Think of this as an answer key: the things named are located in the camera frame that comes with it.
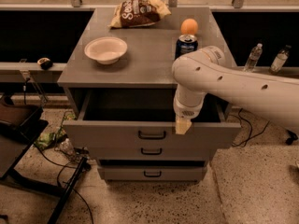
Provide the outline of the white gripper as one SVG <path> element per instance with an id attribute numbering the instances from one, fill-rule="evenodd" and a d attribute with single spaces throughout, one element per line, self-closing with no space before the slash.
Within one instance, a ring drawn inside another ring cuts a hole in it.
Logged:
<path id="1" fill-rule="evenodd" d="M 202 107 L 206 93 L 202 91 L 190 91 L 178 84 L 173 107 L 176 113 L 176 134 L 185 134 L 192 126 L 190 119 L 196 118 Z"/>

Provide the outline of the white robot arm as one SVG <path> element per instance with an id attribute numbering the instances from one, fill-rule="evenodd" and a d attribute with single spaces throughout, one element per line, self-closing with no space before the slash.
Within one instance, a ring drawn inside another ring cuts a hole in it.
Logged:
<path id="1" fill-rule="evenodd" d="M 299 133 L 298 79 L 228 68 L 215 46 L 175 59 L 172 75 L 178 84 L 173 107 L 179 118 L 196 118 L 209 93 Z"/>

